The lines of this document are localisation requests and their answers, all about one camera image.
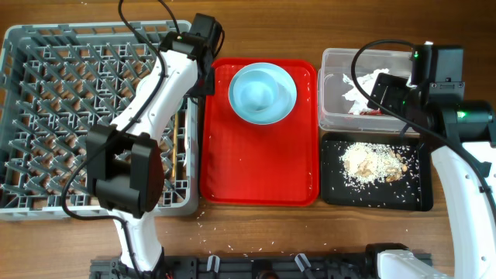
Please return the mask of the red snack wrapper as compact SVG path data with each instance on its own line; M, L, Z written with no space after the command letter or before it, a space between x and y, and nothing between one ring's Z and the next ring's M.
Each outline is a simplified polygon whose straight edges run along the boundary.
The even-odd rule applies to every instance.
M359 115L382 115L380 110L364 110Z

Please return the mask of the white napkin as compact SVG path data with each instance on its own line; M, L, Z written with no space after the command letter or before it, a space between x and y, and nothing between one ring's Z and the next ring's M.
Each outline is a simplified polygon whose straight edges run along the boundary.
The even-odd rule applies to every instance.
M362 77L358 77L357 81L360 85L360 87L368 94L372 92L375 82L377 80L377 77L379 74L388 74L389 70L387 68L384 69L376 69L372 74L365 74ZM345 84L350 85L352 88L347 91L345 94L343 94L343 97L349 101L352 102L351 108L348 110L349 114L352 115L359 115L360 112L364 110L378 110L378 109L373 109L369 108L367 106L368 104L368 99L365 98L360 91L357 89L356 85L353 83L353 80L351 77L347 75L343 75L343 82Z

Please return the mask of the white plastic fork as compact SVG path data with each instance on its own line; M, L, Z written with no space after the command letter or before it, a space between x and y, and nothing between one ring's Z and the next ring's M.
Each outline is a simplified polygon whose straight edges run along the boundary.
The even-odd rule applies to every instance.
M190 109L185 110L185 123L184 123L184 163L186 167L191 160L191 124L190 124Z

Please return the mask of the wooden chopstick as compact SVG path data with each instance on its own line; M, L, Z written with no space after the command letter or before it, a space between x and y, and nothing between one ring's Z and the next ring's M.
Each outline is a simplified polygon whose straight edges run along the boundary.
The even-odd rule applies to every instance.
M172 152L172 171L171 178L175 181L177 177L177 144L178 144L178 130L179 130L179 115L178 112L174 115L174 133L173 133L173 152Z

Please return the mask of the white bowl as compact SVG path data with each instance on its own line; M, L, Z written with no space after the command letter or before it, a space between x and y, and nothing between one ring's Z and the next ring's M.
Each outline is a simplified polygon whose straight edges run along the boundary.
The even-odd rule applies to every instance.
M272 107L279 95L279 84L266 71L247 71L233 87L235 103L247 112L264 112Z

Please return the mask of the light blue plate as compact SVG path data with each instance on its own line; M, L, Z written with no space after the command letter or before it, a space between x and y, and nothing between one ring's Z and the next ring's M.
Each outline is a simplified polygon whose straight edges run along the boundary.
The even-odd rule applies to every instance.
M266 71L279 84L279 95L275 104L264 112L247 112L241 109L234 100L233 87L237 78L247 71ZM228 89L228 99L232 110L246 122L256 125L271 125L281 121L293 110L298 97L298 90L291 75L276 64L258 62L241 68L232 78Z

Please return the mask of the food scraps and rice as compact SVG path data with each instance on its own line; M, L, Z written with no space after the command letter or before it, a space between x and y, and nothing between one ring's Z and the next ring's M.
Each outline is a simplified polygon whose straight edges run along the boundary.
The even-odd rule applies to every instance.
M352 194L378 194L383 205L419 200L419 152L412 146L345 143L338 148L339 176Z

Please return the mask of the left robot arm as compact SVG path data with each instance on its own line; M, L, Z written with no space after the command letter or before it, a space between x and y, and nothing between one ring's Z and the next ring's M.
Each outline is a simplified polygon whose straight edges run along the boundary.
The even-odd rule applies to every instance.
M127 108L110 125L88 131L86 187L116 224L118 276L167 276L153 213L165 182L159 142L184 97L213 94L212 63L223 33L214 17L200 13L188 31L169 32Z

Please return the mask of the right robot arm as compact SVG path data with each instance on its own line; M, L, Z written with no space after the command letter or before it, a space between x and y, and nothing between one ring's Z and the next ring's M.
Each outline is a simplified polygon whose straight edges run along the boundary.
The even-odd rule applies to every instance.
M441 181L456 278L495 276L495 111L464 99L463 48L407 43L409 78L380 74L362 95L427 141Z

